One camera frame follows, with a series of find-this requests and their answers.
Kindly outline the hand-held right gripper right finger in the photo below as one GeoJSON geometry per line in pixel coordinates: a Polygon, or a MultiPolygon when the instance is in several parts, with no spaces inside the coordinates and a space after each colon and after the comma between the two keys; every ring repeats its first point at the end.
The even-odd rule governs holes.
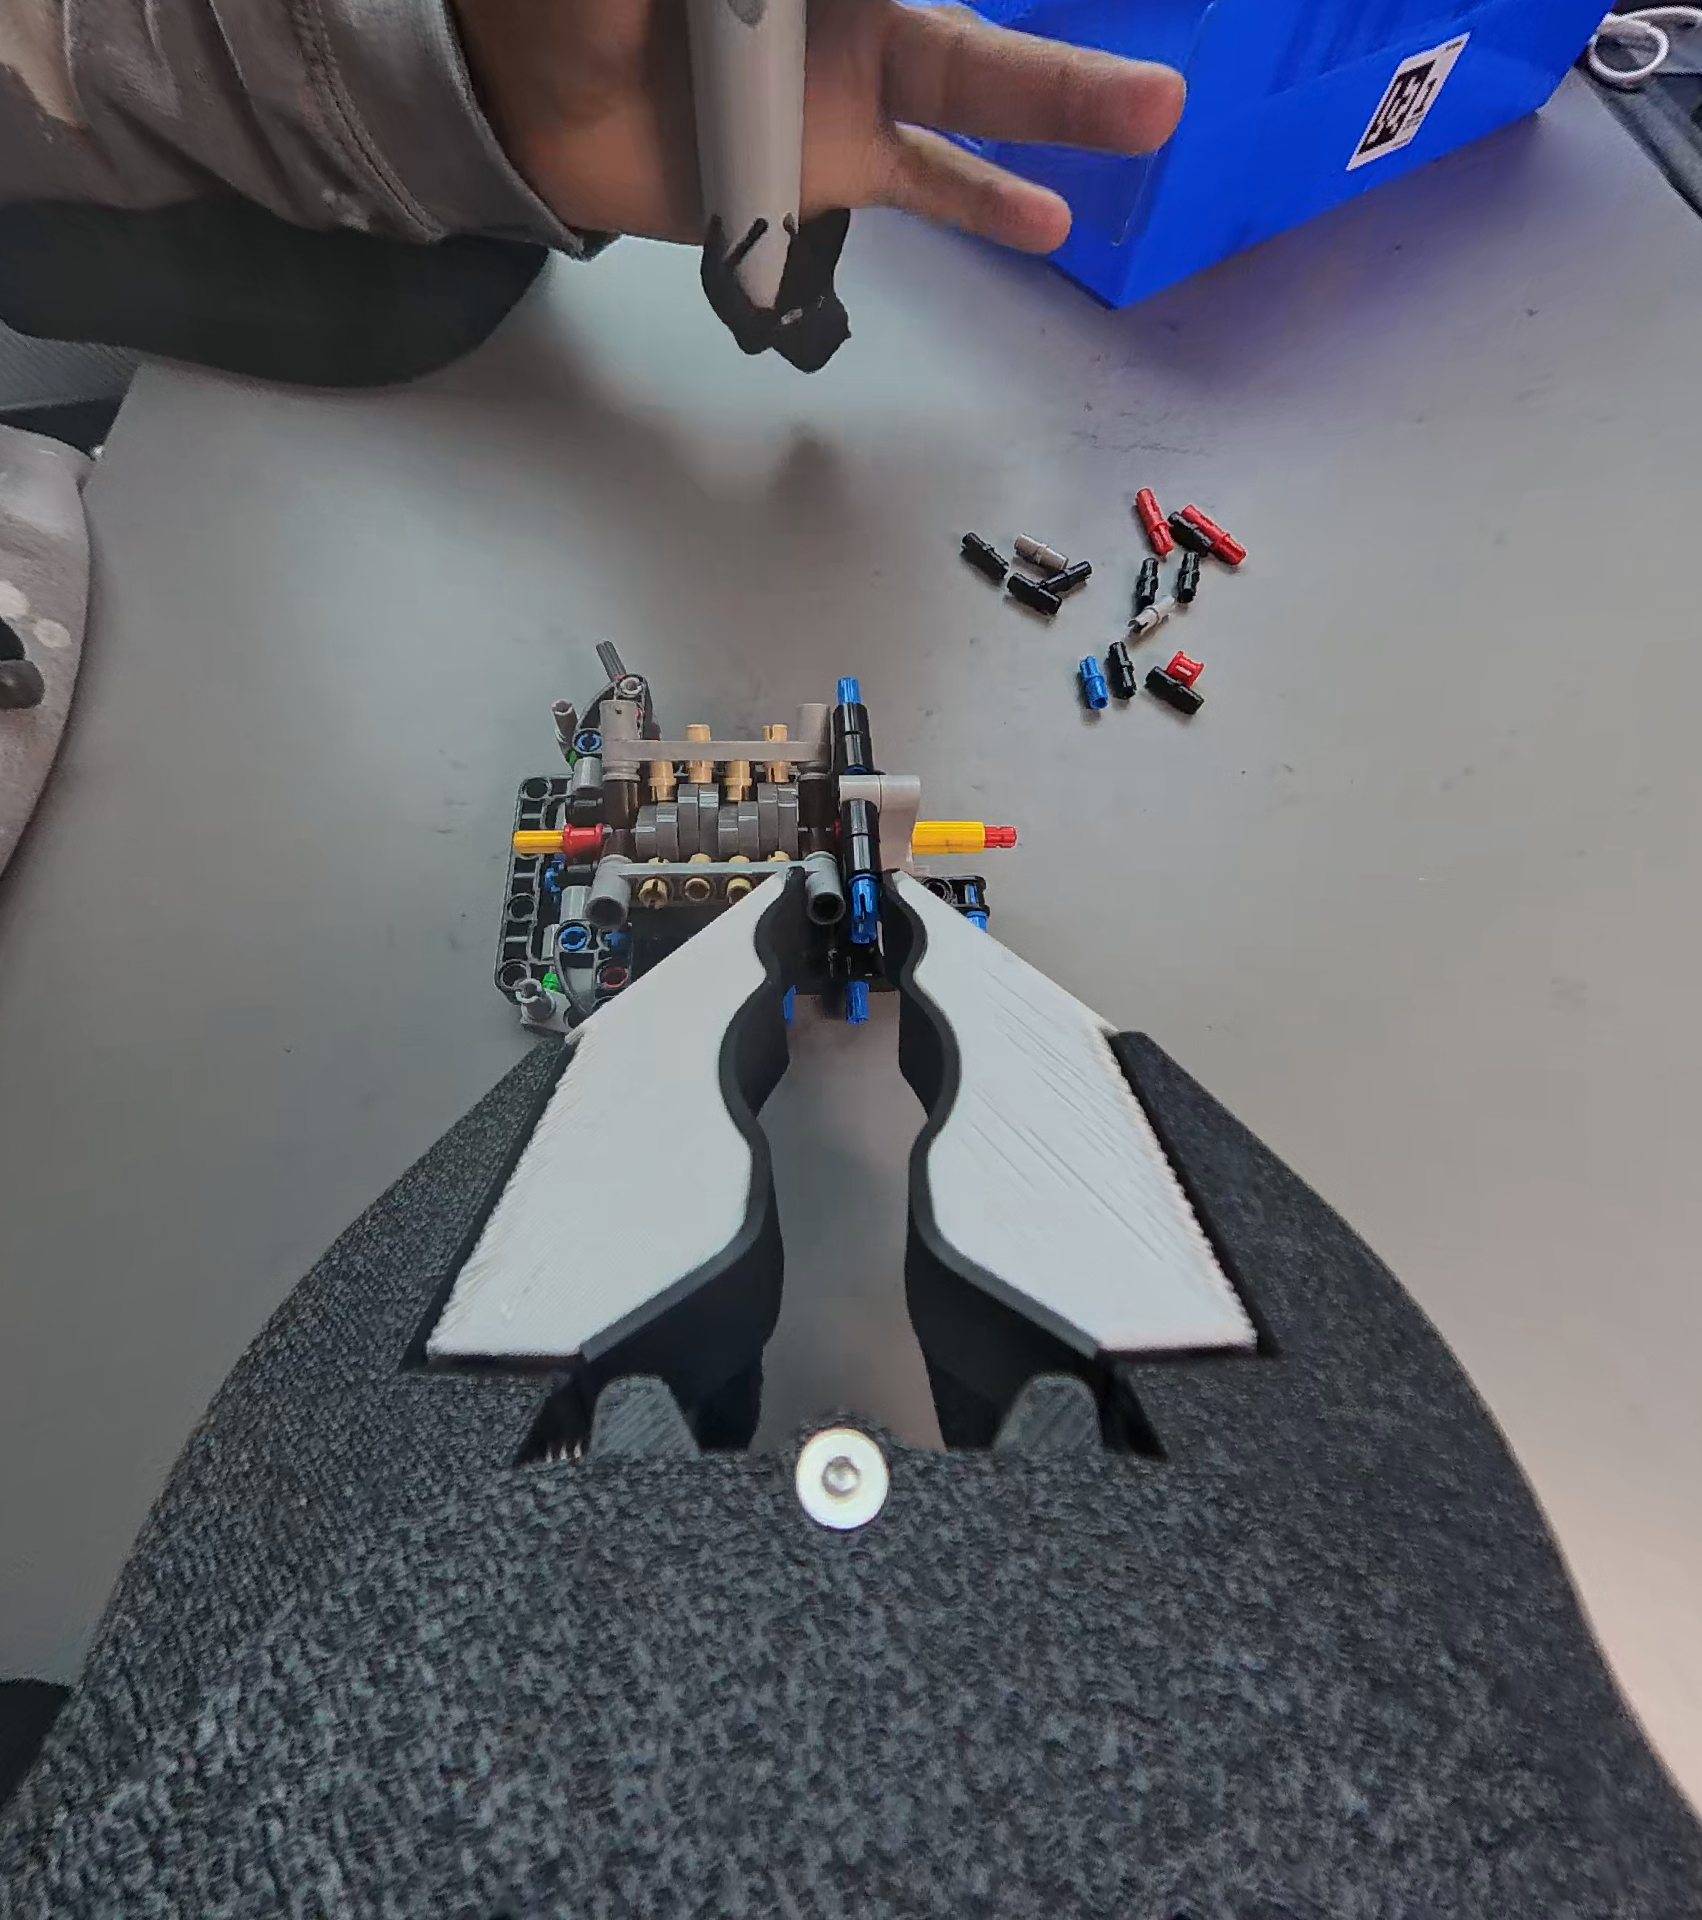
{"type": "Polygon", "coordinates": [[[1259,1330],[1118,1029],[913,877],[885,936],[924,1111],[905,1306],[944,1449],[989,1451],[1032,1383],[1064,1380],[1091,1442],[1151,1452],[1121,1370],[1251,1356],[1259,1330]]]}

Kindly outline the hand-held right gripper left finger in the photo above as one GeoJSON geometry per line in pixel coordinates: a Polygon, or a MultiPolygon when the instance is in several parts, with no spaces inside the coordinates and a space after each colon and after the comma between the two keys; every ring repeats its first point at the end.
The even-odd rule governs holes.
{"type": "Polygon", "coordinates": [[[559,1432],[653,1378],[700,1449],[750,1449],[784,1291],[762,1112],[799,948],[799,870],[773,868],[568,1037],[421,1333],[428,1369],[559,1377],[559,1432]]]}

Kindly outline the toy brick engine model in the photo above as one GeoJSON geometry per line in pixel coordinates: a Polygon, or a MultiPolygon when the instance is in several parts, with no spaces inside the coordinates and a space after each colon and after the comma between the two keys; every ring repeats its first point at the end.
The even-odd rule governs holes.
{"type": "Polygon", "coordinates": [[[790,724],[715,739],[670,732],[607,638],[595,657],[592,699],[550,708],[561,770],[513,801],[494,984],[531,1035],[571,1032],[786,873],[804,912],[786,1020],[811,997],[861,1026],[896,987],[885,878],[1017,844],[1008,825],[929,819],[920,780],[878,769],[855,679],[790,724]]]}

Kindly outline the person's left forearm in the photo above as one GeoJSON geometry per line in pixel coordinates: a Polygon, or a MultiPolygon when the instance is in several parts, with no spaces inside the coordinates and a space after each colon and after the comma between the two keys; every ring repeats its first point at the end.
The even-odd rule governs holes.
{"type": "Polygon", "coordinates": [[[506,159],[443,3],[0,3],[0,210],[232,197],[298,229],[587,261],[506,159]]]}

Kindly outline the person's left hand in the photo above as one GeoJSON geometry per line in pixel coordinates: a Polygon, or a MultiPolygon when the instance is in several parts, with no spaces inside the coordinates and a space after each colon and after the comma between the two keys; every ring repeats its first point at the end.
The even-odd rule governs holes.
{"type": "MultiPolygon", "coordinates": [[[[503,154],[571,231],[701,243],[684,5],[463,3],[465,66],[503,154]]],[[[801,210],[889,209],[1028,255],[1064,244],[1050,188],[953,142],[1151,154],[1184,79],[955,6],[805,6],[801,210]]]]}

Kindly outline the blue storage bin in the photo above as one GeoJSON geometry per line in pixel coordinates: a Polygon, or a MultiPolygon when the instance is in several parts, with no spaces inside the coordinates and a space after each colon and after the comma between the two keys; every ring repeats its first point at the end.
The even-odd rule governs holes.
{"type": "Polygon", "coordinates": [[[1128,308],[1533,115],[1603,3],[976,3],[1017,34],[1170,66],[1150,156],[973,140],[1066,198],[1050,265],[1128,308]]]}

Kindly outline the black office chair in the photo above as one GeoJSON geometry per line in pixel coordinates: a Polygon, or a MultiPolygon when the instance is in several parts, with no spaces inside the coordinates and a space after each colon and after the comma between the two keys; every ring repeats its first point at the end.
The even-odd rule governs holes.
{"type": "Polygon", "coordinates": [[[91,453],[149,363],[400,386],[479,348],[545,261],[497,238],[311,231],[230,194],[1,206],[0,424],[91,453]]]}

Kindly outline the scattered small brick pieces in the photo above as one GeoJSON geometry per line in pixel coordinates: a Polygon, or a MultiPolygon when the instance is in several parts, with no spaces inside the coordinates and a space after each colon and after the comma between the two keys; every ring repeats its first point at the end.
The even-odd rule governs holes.
{"type": "MultiPolygon", "coordinates": [[[[1248,547],[1211,512],[1187,500],[1168,507],[1151,487],[1137,489],[1130,509],[1142,540],[1140,559],[1125,588],[1125,620],[1101,653],[1074,667],[1078,704],[1085,715],[1104,715],[1150,699],[1182,718],[1203,708],[1203,662],[1173,644],[1158,662],[1143,662],[1140,649],[1173,633],[1195,604],[1199,586],[1214,572],[1240,572],[1248,547]]],[[[1042,623],[1054,623],[1094,581],[1097,566],[1069,556],[1039,536],[1017,534],[1008,543],[965,530],[957,536],[959,562],[1010,607],[1042,623]]]]}

